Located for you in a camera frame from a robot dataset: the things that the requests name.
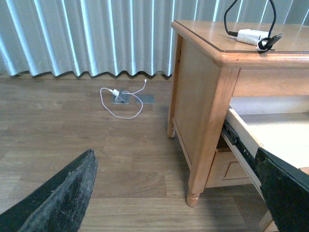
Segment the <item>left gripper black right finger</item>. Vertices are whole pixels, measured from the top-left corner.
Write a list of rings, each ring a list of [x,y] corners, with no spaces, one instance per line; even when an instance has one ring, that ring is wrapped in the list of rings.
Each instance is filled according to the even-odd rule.
[[[280,232],[309,230],[309,175],[263,148],[255,155],[261,191]]]

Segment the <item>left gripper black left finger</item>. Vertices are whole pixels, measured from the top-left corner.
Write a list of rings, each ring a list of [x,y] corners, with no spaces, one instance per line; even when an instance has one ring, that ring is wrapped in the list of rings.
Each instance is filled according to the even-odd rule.
[[[2,232],[76,232],[93,192],[98,160],[92,149],[74,159],[0,215]]]

